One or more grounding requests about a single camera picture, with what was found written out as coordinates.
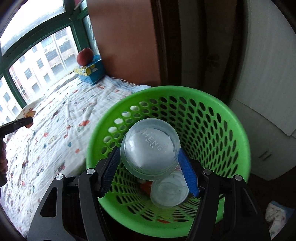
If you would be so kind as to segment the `person's left hand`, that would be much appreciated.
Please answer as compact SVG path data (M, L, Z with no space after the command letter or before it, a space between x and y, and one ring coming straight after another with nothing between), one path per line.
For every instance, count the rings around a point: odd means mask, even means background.
M6 143L1 139L0 143L0 172L6 174L8 171L8 160L6 158Z

